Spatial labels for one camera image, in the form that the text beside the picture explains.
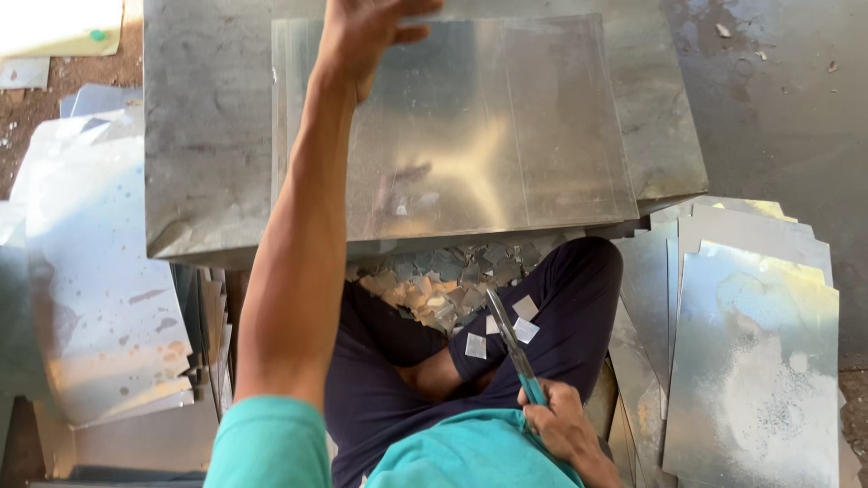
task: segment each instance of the knee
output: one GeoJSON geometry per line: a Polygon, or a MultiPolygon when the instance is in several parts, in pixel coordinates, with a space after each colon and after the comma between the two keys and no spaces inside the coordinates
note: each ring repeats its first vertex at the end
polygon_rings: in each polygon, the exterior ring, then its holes
{"type": "Polygon", "coordinates": [[[621,251],[608,239],[602,237],[582,237],[562,244],[563,251],[573,262],[581,262],[591,266],[597,273],[621,282],[624,271],[624,259],[621,251]]]}

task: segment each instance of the forearm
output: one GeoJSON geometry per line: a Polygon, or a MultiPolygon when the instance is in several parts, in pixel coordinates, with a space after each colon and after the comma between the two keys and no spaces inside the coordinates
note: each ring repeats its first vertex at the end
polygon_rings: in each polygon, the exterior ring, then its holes
{"type": "Polygon", "coordinates": [[[239,337],[236,399],[267,391],[322,410],[346,257],[346,156],[355,87],[311,76],[286,180],[262,236],[239,337]]]}

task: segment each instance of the t-shirt sleeve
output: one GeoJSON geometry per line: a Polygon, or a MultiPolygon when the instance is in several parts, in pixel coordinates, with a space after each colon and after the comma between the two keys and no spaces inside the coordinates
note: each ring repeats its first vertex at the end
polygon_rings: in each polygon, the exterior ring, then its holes
{"type": "Polygon", "coordinates": [[[244,399],[223,417],[205,488],[309,486],[329,488],[326,425],[305,401],[244,399]]]}

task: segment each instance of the dark navy pants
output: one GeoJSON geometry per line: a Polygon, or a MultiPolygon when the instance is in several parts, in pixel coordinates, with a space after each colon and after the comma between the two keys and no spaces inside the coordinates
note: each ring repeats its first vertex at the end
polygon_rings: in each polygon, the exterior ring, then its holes
{"type": "MultiPolygon", "coordinates": [[[[552,251],[517,287],[503,295],[507,314],[530,295],[540,327],[522,347],[534,373],[565,381],[587,399],[606,356],[621,287],[622,261],[615,245],[585,237],[552,251]]],[[[410,388],[394,366],[414,366],[444,347],[438,331],[413,320],[362,287],[347,283],[338,338],[325,383],[325,425],[338,445],[332,481],[356,487],[373,471],[388,447],[440,420],[480,408],[519,408],[521,385],[497,334],[485,335],[481,315],[448,345],[465,382],[496,367],[485,390],[473,397],[432,403],[410,388]],[[488,359],[464,355],[467,333],[484,336],[488,359]]]]}

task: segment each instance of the shears handle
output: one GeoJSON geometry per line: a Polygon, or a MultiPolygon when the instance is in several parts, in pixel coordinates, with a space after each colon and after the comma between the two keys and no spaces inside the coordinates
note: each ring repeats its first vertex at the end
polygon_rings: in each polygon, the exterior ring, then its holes
{"type": "Polygon", "coordinates": [[[528,395],[530,403],[549,406],[549,402],[545,399],[543,390],[540,387],[540,382],[537,381],[536,378],[528,378],[519,374],[518,379],[521,381],[522,386],[524,387],[524,392],[528,395]]]}

